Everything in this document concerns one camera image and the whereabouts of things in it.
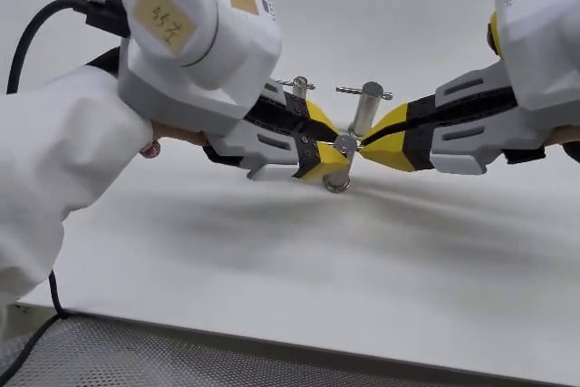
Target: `lab coat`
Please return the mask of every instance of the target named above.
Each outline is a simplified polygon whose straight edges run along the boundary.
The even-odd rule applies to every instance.
[[[48,277],[63,221],[94,203],[151,142],[150,122],[116,86],[112,75],[83,66],[0,96],[0,306]]]

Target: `white tabletop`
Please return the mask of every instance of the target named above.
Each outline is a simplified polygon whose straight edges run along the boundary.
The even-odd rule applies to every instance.
[[[51,0],[0,0],[8,55]],[[495,61],[493,0],[275,0],[277,79],[308,76],[340,124],[369,80],[396,102]],[[23,87],[116,44],[62,13],[34,41]],[[154,324],[478,372],[580,383],[580,167],[548,159],[484,177],[402,174],[358,159],[344,195],[254,183],[166,141],[66,222],[63,305]],[[23,302],[50,305],[46,285]]]

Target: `metal mesh floor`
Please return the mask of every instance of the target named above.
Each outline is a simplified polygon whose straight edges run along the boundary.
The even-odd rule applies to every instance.
[[[0,345],[0,370],[26,337]],[[8,385],[29,387],[462,387],[409,382],[233,353],[124,325],[71,318],[53,325]]]

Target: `metal rod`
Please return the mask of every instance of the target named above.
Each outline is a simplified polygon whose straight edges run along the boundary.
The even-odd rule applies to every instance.
[[[304,76],[296,76],[292,80],[292,94],[300,97],[301,99],[306,99],[306,92],[308,91],[308,79]]]
[[[354,95],[361,95],[363,90],[358,90],[356,88],[348,88],[346,86],[337,86],[336,92],[341,92],[342,94],[354,94]],[[383,100],[392,100],[392,92],[383,91],[381,94],[381,98]]]
[[[352,88],[344,89],[348,90],[346,91],[347,93],[361,94],[353,122],[348,129],[350,135],[358,140],[372,127],[374,116],[379,109],[379,103],[384,95],[384,89],[376,82],[367,82],[362,90],[358,92],[351,92],[354,91]],[[356,149],[348,153],[347,158],[349,160],[349,165],[347,168],[324,176],[323,183],[328,190],[333,193],[340,193],[345,192],[350,187],[351,179],[349,174],[351,172],[351,166],[353,165],[355,154]]]
[[[374,116],[379,109],[379,103],[384,90],[377,82],[367,82],[361,93],[359,104],[356,107],[354,120],[349,126],[349,132],[357,139],[363,137],[372,127]]]
[[[291,82],[290,81],[276,81],[276,82],[280,83],[282,86],[292,86],[292,87],[294,87],[295,86],[295,80],[298,77],[295,77]],[[306,88],[311,91],[311,90],[315,90],[316,89],[316,86],[313,83],[308,83],[308,81],[306,80]]]

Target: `black power cord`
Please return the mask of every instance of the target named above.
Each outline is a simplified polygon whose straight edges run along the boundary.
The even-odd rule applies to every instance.
[[[85,23],[92,27],[96,27],[110,34],[116,34],[121,38],[127,38],[130,35],[127,15],[121,0],[55,0],[41,9],[24,29],[20,41],[16,46],[14,58],[10,67],[8,85],[6,87],[7,94],[18,92],[20,77],[24,67],[24,59],[26,58],[30,44],[38,30],[46,20],[56,13],[66,9],[72,9],[77,13],[86,15]],[[7,385],[16,375],[18,370],[30,356],[34,346],[38,343],[43,334],[46,333],[46,330],[48,330],[56,321],[66,319],[71,315],[61,306],[54,271],[51,271],[48,276],[48,281],[56,314],[36,330],[33,336],[28,340],[28,342],[26,342],[23,350],[18,354],[13,363],[8,367],[8,369],[0,374],[0,387]]]

